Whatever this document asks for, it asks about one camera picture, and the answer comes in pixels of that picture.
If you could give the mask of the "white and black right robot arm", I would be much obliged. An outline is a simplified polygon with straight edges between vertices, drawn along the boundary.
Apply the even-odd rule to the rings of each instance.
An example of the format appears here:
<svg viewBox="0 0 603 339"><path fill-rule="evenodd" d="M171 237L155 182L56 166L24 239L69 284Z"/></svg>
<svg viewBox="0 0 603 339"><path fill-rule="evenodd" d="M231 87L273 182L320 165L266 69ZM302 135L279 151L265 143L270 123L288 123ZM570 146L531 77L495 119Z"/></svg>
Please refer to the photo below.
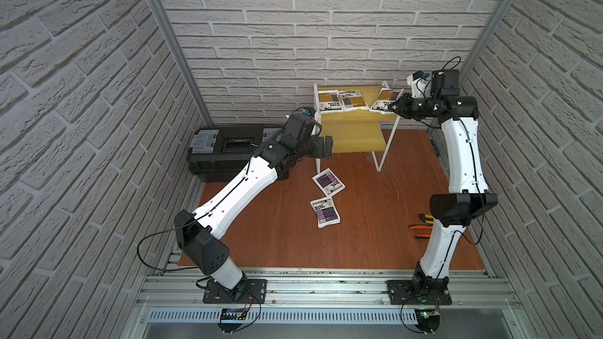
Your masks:
<svg viewBox="0 0 603 339"><path fill-rule="evenodd" d="M497 194L490 191L481 168L478 147L479 110L474 97L463 96L459 71L417 71L407 78L411 92L404 93L389 110L404 119L436 119L448 153L448 193L430 198L433 229L408 292L415 298L443 294L458 242L466 228L494 208Z"/></svg>

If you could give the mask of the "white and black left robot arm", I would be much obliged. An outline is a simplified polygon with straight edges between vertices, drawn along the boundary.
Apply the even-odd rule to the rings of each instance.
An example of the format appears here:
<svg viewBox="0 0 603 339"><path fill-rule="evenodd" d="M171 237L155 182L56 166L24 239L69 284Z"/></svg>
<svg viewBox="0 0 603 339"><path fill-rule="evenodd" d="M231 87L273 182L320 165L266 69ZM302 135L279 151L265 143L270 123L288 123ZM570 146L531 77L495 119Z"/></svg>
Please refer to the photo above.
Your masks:
<svg viewBox="0 0 603 339"><path fill-rule="evenodd" d="M181 210L173 232L177 244L196 268L229 293L244 293L247 278L221 241L230 225L265 188L285 180L289 170L305 158L331 157L332 137L322 137L316 111L295 109L283 127L251 153L243 169L216 196L189 213Z"/></svg>

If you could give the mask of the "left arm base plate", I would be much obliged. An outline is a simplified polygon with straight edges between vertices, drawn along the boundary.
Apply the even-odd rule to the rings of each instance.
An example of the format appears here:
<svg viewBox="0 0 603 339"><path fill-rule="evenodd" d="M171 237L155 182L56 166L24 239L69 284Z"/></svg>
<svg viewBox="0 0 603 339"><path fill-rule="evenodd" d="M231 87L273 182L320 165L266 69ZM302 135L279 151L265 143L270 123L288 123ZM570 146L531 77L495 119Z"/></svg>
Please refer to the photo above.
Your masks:
<svg viewBox="0 0 603 339"><path fill-rule="evenodd" d="M204 287L204 304L246 304L265 302L266 279L245 279L232 289L227 289L213 279Z"/></svg>

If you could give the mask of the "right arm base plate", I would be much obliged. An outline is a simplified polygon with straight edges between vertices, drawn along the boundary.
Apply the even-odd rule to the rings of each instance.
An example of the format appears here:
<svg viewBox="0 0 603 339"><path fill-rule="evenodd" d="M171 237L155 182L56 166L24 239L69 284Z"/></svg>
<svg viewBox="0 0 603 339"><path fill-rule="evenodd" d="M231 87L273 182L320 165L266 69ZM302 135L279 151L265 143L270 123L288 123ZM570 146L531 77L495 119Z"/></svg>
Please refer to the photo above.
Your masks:
<svg viewBox="0 0 603 339"><path fill-rule="evenodd" d="M390 304L428 304L452 305L452 297L448 290L449 278L438 279L435 284L426 282L419 287L410 279L388 280L386 282Z"/></svg>

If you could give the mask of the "yellow coffee bag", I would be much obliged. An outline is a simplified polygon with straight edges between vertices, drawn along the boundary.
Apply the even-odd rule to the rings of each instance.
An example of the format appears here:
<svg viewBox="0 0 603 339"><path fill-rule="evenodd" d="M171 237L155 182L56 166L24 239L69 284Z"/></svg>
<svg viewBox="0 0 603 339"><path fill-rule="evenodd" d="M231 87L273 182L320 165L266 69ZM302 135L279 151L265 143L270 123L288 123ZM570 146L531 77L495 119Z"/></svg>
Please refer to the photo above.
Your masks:
<svg viewBox="0 0 603 339"><path fill-rule="evenodd" d="M321 113L343 112L338 90L325 90L318 92L318 108Z"/></svg>
<svg viewBox="0 0 603 339"><path fill-rule="evenodd" d="M369 106L364 100L360 90L354 91L339 91L339 97L342 105L342 110L345 112L363 110L367 111Z"/></svg>
<svg viewBox="0 0 603 339"><path fill-rule="evenodd" d="M392 110L389 106L399 98L402 92L402 89L381 88L376 101L369 108L369 111L383 115L391 114Z"/></svg>

